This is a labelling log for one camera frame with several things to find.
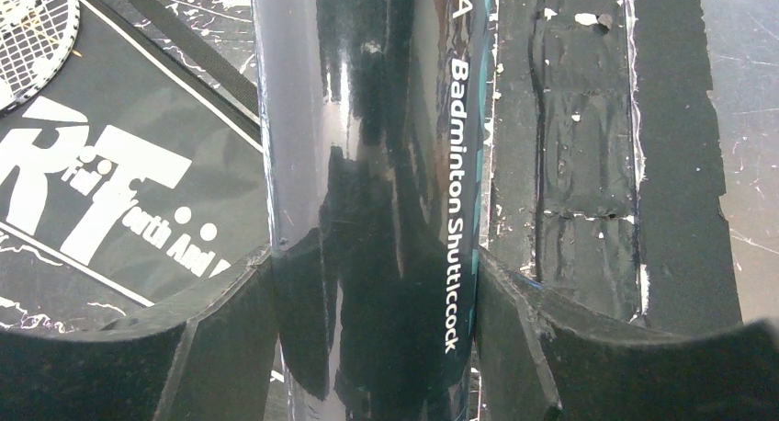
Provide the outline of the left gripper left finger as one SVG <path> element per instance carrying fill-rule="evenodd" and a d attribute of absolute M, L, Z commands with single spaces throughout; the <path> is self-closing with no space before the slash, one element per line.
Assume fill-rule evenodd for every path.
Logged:
<path fill-rule="evenodd" d="M 271 261 L 257 252 L 98 331 L 3 331 L 1 417 L 260 420 L 276 342 Z"/>

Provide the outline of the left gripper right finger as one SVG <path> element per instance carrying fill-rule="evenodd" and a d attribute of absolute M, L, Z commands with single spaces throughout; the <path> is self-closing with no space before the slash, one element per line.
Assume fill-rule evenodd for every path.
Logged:
<path fill-rule="evenodd" d="M 495 420 L 775 420 L 778 323 L 670 334 L 598 313 L 479 251 L 476 345 Z"/>

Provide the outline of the black shuttlecock tube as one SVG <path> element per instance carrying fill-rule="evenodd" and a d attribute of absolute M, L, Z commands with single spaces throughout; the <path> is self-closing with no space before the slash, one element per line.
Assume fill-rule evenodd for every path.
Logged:
<path fill-rule="evenodd" d="M 293 420 L 464 420 L 491 0 L 252 0 Z"/>

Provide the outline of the black racket bag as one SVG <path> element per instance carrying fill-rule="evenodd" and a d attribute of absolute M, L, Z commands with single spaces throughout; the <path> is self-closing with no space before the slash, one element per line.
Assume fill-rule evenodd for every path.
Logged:
<path fill-rule="evenodd" d="M 1 120 L 1 250 L 149 307 L 265 244 L 254 125 L 100 0 L 75 53 Z"/>

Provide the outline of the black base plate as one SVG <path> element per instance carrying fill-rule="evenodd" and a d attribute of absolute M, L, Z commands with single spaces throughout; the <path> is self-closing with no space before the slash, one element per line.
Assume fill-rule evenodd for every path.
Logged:
<path fill-rule="evenodd" d="M 615 319 L 742 321 L 701 0 L 495 0 L 481 242 Z"/>

